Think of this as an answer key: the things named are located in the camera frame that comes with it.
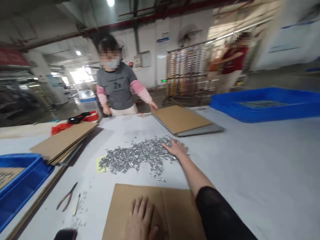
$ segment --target person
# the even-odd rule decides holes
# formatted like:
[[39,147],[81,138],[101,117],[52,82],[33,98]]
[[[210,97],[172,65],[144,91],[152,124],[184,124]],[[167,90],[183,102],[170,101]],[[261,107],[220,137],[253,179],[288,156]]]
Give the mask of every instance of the person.
[[[207,240],[257,240],[207,176],[193,163],[184,144],[171,139],[171,147],[165,144],[162,146],[180,161],[195,197]],[[132,201],[125,240],[156,238],[158,227],[150,229],[153,209],[154,206],[148,201],[148,197]]]
[[222,60],[211,63],[212,65],[223,64],[220,79],[216,84],[216,94],[228,93],[236,83],[242,72],[250,38],[251,33],[241,33],[233,45],[227,45],[228,50],[223,55]]
[[121,61],[121,47],[108,34],[98,43],[100,69],[97,71],[97,96],[103,113],[114,117],[137,114],[130,87],[151,110],[158,109],[147,89],[139,82],[133,70]]

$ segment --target white table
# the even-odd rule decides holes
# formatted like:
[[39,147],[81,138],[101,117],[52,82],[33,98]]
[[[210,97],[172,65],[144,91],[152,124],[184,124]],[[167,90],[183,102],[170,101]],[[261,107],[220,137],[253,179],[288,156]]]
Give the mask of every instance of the white table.
[[[209,177],[258,239],[318,239],[320,235],[320,118],[247,124],[208,108],[197,111],[226,128],[223,133],[181,138],[196,165]],[[87,145],[76,164],[69,167],[20,239],[53,239],[63,228],[77,228],[77,240],[101,240],[115,183],[188,188],[177,163],[165,162],[162,177],[150,177],[150,167],[113,175],[96,173],[96,159],[106,149],[130,147],[131,141],[170,135],[152,117],[137,115],[105,118],[103,130]],[[0,139],[1,154],[28,152],[49,135]],[[11,232],[43,186],[27,202],[0,239]],[[78,181],[71,203],[57,204]],[[77,215],[72,210],[81,193]]]

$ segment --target sign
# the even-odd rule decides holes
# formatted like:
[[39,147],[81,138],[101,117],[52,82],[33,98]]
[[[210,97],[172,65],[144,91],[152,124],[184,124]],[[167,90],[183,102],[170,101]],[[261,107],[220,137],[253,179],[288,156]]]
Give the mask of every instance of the sign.
[[165,58],[168,54],[169,38],[161,38],[157,40],[157,58]]
[[21,52],[4,47],[0,47],[0,65],[30,66]]
[[314,21],[282,27],[268,53],[298,49],[306,42]]
[[47,75],[47,79],[49,81],[49,83],[53,86],[53,87],[59,87],[59,83],[57,81],[57,78],[52,76],[52,75]]

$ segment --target gray t-shirt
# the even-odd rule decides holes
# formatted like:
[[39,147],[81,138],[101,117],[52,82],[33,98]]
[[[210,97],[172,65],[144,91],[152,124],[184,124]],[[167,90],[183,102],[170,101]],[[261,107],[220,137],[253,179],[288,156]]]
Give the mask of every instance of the gray t-shirt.
[[133,70],[123,62],[116,71],[106,72],[103,69],[97,71],[97,83],[106,90],[110,106],[115,110],[124,110],[133,106],[130,83],[136,79]]

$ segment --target face mask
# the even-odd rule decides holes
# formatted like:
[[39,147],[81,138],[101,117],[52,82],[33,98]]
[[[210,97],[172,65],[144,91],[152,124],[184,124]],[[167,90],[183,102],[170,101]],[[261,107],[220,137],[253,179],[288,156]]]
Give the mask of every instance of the face mask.
[[111,62],[103,62],[102,65],[108,67],[108,68],[118,68],[120,64],[120,57],[116,59],[112,59]]

